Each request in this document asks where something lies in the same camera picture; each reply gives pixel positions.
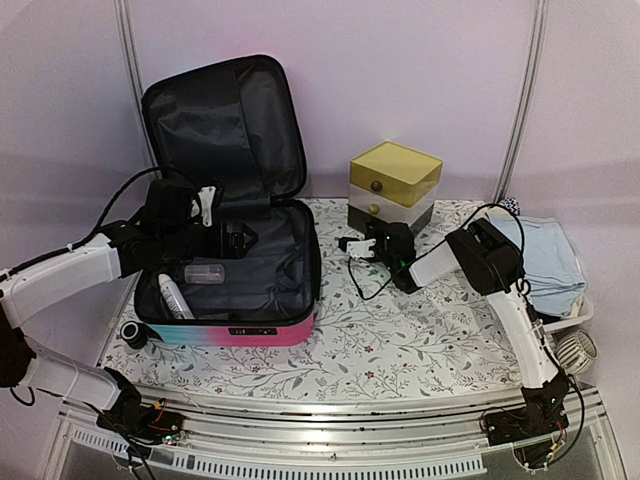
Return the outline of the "yellow and white storage box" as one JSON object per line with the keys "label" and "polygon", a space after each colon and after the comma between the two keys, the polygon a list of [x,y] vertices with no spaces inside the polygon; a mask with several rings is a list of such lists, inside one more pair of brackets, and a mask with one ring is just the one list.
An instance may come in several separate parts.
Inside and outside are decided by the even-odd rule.
{"label": "yellow and white storage box", "polygon": [[350,162],[347,224],[406,224],[419,233],[432,218],[443,161],[385,141]]}

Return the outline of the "clear plastic travel case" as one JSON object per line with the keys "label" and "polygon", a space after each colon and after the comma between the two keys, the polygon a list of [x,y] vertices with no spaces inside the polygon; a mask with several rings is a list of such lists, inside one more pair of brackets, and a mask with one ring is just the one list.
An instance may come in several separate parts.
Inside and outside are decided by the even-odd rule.
{"label": "clear plastic travel case", "polygon": [[198,264],[184,267],[184,281],[194,285],[220,285],[226,279],[225,267],[221,264]]}

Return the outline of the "pink and teal kids suitcase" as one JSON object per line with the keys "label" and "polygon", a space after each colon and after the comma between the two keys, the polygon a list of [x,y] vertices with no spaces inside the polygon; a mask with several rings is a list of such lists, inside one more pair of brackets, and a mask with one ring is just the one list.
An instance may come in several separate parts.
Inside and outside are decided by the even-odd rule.
{"label": "pink and teal kids suitcase", "polygon": [[[168,344],[289,347],[308,339],[320,294],[321,255],[310,208],[298,195],[307,163],[282,65],[268,55],[226,60],[161,80],[141,101],[162,180],[223,189],[216,220],[259,235],[242,259],[196,257],[141,272],[134,310]],[[187,265],[221,264],[220,285],[184,281]],[[158,285],[169,275],[193,312],[175,319]]]}

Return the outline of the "pale blue garment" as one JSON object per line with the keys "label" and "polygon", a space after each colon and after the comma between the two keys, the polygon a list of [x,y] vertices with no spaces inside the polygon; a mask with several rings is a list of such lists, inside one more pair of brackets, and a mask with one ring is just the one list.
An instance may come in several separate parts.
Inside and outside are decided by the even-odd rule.
{"label": "pale blue garment", "polygon": [[523,227],[524,278],[538,313],[570,317],[581,299],[586,280],[560,224],[553,218],[519,217]]}

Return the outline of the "white plastic mesh basket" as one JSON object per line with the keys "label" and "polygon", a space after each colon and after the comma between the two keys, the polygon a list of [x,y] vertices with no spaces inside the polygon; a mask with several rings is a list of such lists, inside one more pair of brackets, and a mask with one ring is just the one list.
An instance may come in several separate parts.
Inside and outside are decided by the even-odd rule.
{"label": "white plastic mesh basket", "polygon": [[579,325],[593,317],[593,305],[586,297],[586,279],[578,258],[551,268],[551,272],[528,275],[529,294],[536,311],[564,317],[560,329]]}

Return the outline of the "black garment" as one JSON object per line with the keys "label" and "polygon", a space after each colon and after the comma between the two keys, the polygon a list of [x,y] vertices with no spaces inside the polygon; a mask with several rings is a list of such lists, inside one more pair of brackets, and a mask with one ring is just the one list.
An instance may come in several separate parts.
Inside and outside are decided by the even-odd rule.
{"label": "black garment", "polygon": [[565,320],[564,317],[554,316],[542,312],[538,312],[537,316],[545,325],[554,324]]}

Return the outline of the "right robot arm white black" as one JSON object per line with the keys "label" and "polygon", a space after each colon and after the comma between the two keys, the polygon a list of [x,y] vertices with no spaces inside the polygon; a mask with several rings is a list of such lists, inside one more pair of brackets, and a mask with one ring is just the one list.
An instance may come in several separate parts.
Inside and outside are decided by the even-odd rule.
{"label": "right robot arm white black", "polygon": [[382,263],[391,281],[412,294],[459,269],[491,307],[511,343],[521,372],[524,407],[517,427],[527,436],[568,426],[563,401],[570,379],[548,346],[543,323],[527,299],[523,249],[481,218],[448,233],[427,254],[416,255],[414,235],[401,222],[370,221],[361,257]]}

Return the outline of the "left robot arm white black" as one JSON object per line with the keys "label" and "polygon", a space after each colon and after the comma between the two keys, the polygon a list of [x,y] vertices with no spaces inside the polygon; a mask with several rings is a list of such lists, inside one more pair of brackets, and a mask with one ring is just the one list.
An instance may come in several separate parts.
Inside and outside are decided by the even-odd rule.
{"label": "left robot arm white black", "polygon": [[40,390],[95,409],[102,427],[128,436],[159,433],[158,416],[121,373],[87,364],[97,356],[109,303],[89,302],[119,281],[193,257],[239,258],[257,235],[216,220],[218,192],[169,180],[129,220],[98,219],[81,240],[1,273],[1,386]]}

